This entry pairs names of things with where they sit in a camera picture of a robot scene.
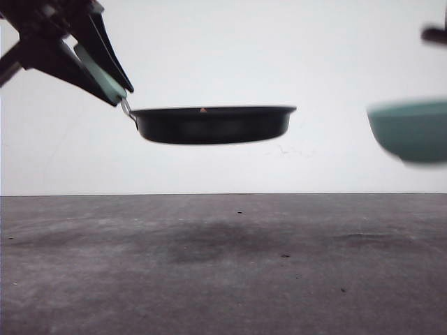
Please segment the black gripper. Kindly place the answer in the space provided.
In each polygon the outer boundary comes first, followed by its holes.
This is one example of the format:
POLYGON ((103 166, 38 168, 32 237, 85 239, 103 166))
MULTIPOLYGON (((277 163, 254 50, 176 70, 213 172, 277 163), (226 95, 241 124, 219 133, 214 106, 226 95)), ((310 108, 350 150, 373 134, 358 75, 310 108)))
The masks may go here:
POLYGON ((117 106, 119 86, 134 88, 112 48, 103 11, 98 1, 2 1, 1 19, 20 39, 1 57, 1 85, 22 68, 36 69, 117 106), (77 55, 64 42, 70 35, 77 55))

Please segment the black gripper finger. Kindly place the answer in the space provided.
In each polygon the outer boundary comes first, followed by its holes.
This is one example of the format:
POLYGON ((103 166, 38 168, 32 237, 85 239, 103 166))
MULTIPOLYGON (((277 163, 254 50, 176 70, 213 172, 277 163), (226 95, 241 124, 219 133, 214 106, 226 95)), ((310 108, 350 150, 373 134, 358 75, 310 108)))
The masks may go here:
POLYGON ((440 26, 424 27, 420 37, 423 41, 428 43, 447 45, 446 25, 444 25, 443 27, 440 26))

